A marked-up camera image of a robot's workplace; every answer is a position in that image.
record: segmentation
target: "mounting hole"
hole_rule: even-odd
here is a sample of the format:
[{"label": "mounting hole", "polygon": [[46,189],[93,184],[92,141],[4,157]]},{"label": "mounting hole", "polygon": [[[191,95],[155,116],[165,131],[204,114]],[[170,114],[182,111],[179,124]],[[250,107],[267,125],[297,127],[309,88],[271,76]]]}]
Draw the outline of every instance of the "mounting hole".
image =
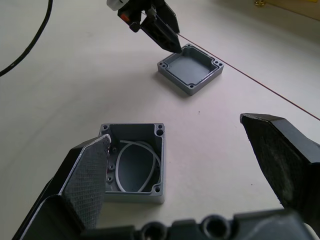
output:
[{"label": "mounting hole", "polygon": [[142,228],[140,234],[141,240],[165,240],[167,227],[159,222],[151,222]]},{"label": "mounting hole", "polygon": [[106,178],[106,181],[107,181],[108,183],[112,183],[112,182],[114,181],[114,178],[113,178],[112,176],[108,176],[108,177]]},{"label": "mounting hole", "polygon": [[201,224],[203,233],[211,239],[228,239],[231,229],[228,221],[218,215],[205,218]]},{"label": "mounting hole", "polygon": [[109,169],[109,170],[114,170],[114,169],[115,169],[115,165],[110,164],[109,167],[108,167],[108,169]]},{"label": "mounting hole", "polygon": [[159,129],[158,131],[156,131],[156,134],[158,136],[162,136],[164,134],[164,131],[162,131],[161,129]]}]

